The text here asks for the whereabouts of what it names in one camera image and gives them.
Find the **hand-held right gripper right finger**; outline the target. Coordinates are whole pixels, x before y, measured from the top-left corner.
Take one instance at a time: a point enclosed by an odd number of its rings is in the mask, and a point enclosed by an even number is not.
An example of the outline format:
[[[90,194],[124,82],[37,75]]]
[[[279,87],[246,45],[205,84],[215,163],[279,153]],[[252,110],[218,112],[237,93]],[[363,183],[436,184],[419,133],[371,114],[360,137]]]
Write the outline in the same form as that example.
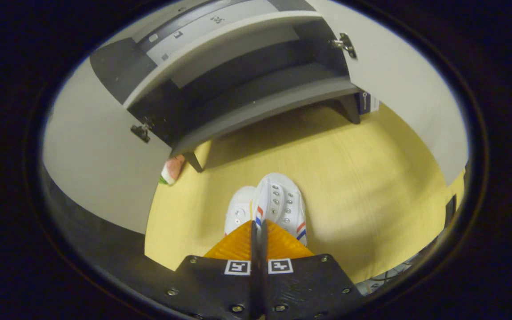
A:
[[[364,296],[332,255],[270,259],[273,224],[261,225],[260,304],[267,320],[336,320]]]

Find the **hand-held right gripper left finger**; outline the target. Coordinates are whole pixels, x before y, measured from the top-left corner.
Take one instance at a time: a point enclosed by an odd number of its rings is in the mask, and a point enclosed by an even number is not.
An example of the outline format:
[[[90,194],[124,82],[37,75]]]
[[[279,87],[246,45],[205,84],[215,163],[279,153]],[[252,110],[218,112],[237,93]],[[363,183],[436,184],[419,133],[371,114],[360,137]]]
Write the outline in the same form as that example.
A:
[[[234,232],[248,242],[247,259],[215,259],[188,255],[160,289],[157,302],[195,320],[258,320],[260,302],[253,249],[254,221]]]

